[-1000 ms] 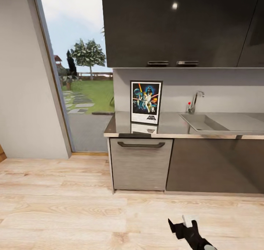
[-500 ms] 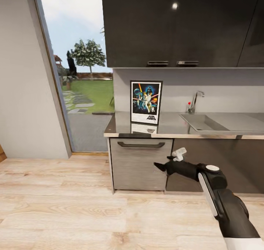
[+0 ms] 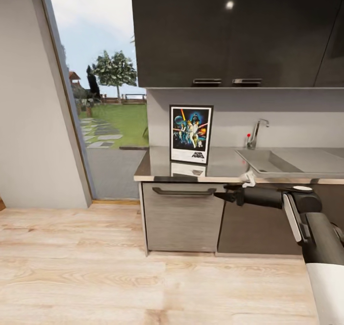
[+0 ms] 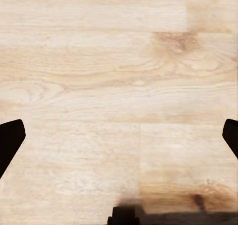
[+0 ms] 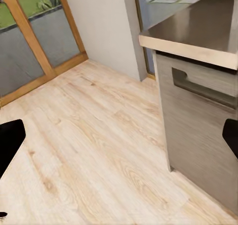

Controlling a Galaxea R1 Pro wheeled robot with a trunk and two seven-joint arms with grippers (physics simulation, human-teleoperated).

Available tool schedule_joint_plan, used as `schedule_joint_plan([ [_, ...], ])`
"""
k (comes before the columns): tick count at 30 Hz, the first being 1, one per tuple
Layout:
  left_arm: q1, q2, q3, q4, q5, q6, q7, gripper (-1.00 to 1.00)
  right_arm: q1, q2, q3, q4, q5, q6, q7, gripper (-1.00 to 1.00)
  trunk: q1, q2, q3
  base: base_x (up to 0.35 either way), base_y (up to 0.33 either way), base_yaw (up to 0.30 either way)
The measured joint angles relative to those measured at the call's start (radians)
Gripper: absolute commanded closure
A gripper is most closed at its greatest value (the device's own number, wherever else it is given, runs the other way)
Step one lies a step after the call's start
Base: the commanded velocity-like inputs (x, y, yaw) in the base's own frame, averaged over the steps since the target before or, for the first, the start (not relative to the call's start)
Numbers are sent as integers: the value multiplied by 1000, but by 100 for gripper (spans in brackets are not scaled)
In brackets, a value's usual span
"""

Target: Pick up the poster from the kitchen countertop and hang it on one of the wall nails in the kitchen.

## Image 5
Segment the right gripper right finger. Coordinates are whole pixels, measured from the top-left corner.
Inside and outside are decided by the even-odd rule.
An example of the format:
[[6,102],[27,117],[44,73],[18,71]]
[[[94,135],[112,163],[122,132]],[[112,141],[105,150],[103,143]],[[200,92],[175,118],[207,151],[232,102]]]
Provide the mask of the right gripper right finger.
[[238,121],[227,119],[222,136],[238,159]]

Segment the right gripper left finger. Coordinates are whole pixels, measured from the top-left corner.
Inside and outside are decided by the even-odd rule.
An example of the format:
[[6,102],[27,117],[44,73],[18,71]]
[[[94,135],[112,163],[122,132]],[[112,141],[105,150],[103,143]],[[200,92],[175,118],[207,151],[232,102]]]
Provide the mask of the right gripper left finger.
[[21,119],[0,124],[0,178],[26,137]]

